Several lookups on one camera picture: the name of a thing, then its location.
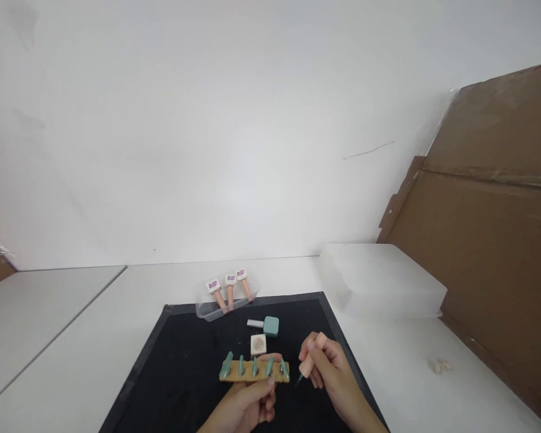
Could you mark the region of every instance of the small white box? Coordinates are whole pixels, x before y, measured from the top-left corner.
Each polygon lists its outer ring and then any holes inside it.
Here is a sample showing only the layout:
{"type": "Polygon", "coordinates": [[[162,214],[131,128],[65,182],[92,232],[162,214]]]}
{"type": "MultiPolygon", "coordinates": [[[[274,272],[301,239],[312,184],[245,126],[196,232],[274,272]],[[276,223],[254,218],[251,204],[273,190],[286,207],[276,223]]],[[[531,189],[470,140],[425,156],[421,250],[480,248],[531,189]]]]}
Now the small white box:
{"type": "Polygon", "coordinates": [[[251,336],[251,359],[266,353],[266,335],[256,334],[251,336]]]}

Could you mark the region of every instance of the pink brush handle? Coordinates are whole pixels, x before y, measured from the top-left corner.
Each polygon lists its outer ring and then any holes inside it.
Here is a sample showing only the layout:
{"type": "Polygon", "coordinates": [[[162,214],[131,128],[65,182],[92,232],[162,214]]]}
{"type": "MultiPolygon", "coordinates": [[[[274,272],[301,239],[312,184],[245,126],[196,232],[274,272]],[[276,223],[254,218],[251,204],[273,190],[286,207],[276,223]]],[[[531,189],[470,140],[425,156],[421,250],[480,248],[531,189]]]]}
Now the pink brush handle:
{"type": "Polygon", "coordinates": [[[251,288],[248,286],[248,281],[246,280],[246,278],[242,280],[242,286],[245,288],[245,293],[248,301],[252,302],[251,288]]]}
{"type": "Polygon", "coordinates": [[[217,290],[214,293],[214,295],[215,295],[216,300],[218,301],[218,305],[220,306],[220,308],[222,310],[222,314],[226,314],[227,313],[227,305],[224,303],[224,299],[222,299],[221,291],[217,290]]]}
{"type": "MultiPolygon", "coordinates": [[[[314,342],[317,345],[317,347],[322,350],[323,347],[325,347],[326,335],[324,335],[323,333],[320,333],[314,342]]],[[[301,362],[301,365],[299,365],[299,371],[306,379],[308,379],[309,374],[311,373],[311,371],[313,371],[313,367],[314,367],[313,358],[311,355],[307,353],[307,357],[305,358],[303,362],[301,362]]]]}
{"type": "Polygon", "coordinates": [[[233,295],[234,286],[227,286],[228,290],[228,309],[230,311],[234,310],[234,295],[233,295]]]}

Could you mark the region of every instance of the white table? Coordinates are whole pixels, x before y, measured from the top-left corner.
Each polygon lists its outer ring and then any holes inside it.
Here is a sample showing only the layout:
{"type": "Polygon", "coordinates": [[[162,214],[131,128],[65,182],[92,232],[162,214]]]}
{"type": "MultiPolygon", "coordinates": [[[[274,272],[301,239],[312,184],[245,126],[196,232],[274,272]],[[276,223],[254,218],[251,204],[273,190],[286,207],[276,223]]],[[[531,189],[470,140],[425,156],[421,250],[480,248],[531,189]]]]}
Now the white table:
{"type": "MultiPolygon", "coordinates": [[[[186,287],[241,266],[264,284],[261,296],[322,290],[316,257],[131,266],[3,392],[0,432],[97,432],[164,304],[192,303],[186,287]]],[[[438,319],[371,321],[332,309],[392,432],[541,431],[438,319]],[[453,373],[435,375],[427,360],[436,357],[453,373]]]]}
{"type": "Polygon", "coordinates": [[[123,266],[18,272],[0,282],[0,392],[123,266]]]}

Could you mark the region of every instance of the sticker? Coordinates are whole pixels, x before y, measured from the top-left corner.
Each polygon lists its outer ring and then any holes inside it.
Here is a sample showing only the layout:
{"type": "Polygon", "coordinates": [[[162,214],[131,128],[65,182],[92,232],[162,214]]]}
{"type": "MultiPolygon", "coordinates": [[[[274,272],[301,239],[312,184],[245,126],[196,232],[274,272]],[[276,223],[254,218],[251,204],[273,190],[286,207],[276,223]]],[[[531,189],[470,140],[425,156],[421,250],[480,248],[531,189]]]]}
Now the sticker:
{"type": "Polygon", "coordinates": [[[209,292],[212,294],[219,290],[221,288],[221,284],[218,282],[218,280],[215,278],[214,280],[208,282],[206,286],[209,289],[209,292]]]}
{"type": "Polygon", "coordinates": [[[236,271],[236,279],[238,281],[244,280],[246,278],[246,271],[244,269],[239,269],[236,271]]]}
{"type": "Polygon", "coordinates": [[[224,285],[225,286],[234,286],[235,284],[236,284],[236,275],[227,274],[227,276],[224,278],[224,285]]]}

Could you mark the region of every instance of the clear plastic container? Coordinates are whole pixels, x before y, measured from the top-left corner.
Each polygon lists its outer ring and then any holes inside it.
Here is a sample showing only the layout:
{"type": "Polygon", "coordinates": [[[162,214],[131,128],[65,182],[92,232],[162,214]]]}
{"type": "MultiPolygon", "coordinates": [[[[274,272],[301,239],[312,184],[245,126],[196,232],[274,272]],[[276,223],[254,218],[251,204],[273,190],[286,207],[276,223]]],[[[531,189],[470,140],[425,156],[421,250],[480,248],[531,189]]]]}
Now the clear plastic container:
{"type": "MultiPolygon", "coordinates": [[[[234,274],[234,271],[226,272],[225,274],[234,274]]],[[[204,319],[207,322],[212,322],[215,319],[223,317],[224,313],[222,312],[220,306],[218,305],[218,302],[216,302],[216,298],[214,294],[209,293],[209,290],[206,287],[206,284],[213,278],[217,278],[221,286],[223,286],[221,289],[221,294],[222,294],[222,298],[224,299],[225,304],[228,306],[228,290],[226,287],[224,287],[225,274],[212,275],[210,279],[204,280],[200,284],[197,284],[196,287],[193,287],[195,293],[197,294],[196,308],[197,308],[197,316],[200,319],[204,319]]],[[[246,279],[248,280],[248,286],[251,289],[252,300],[254,301],[258,293],[261,291],[261,287],[258,284],[258,281],[256,280],[256,278],[253,277],[251,274],[248,274],[246,279]]],[[[250,302],[248,298],[246,297],[245,290],[242,286],[242,281],[237,281],[236,285],[234,286],[233,298],[234,298],[234,303],[233,303],[234,310],[239,309],[250,302]]]]}

